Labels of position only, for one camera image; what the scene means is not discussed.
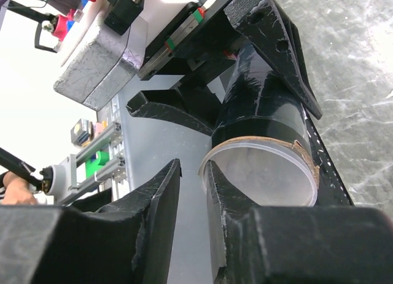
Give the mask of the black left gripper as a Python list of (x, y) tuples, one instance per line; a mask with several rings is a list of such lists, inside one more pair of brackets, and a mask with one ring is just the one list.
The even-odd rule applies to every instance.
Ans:
[[(276, 0), (144, 0), (147, 22), (137, 75), (216, 74), (235, 59), (244, 36), (317, 119), (322, 109), (308, 81), (298, 29)], [(126, 104), (130, 116), (171, 122), (212, 135), (221, 102), (209, 90), (142, 90)]]

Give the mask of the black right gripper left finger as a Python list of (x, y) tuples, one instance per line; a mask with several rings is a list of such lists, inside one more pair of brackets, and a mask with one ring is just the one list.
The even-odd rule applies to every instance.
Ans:
[(181, 163), (95, 212), (1, 207), (2, 283), (166, 283)]

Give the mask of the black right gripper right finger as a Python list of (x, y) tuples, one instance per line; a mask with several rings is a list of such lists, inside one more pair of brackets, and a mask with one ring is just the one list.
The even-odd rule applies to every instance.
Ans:
[(257, 205), (206, 164), (214, 283), (391, 283), (392, 221), (375, 208)]

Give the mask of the black shuttlecock tube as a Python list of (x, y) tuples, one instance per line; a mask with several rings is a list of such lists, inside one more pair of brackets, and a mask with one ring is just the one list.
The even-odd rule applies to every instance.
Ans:
[(239, 51), (211, 141), (216, 147), (246, 137), (293, 150), (319, 181), (305, 109), (252, 44)]

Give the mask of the clear tube lid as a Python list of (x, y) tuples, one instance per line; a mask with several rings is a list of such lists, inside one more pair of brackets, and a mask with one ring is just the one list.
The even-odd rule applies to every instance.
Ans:
[(239, 136), (213, 147), (199, 168), (208, 186), (208, 162), (261, 206), (312, 207), (319, 189), (319, 167), (299, 141), (264, 136)]

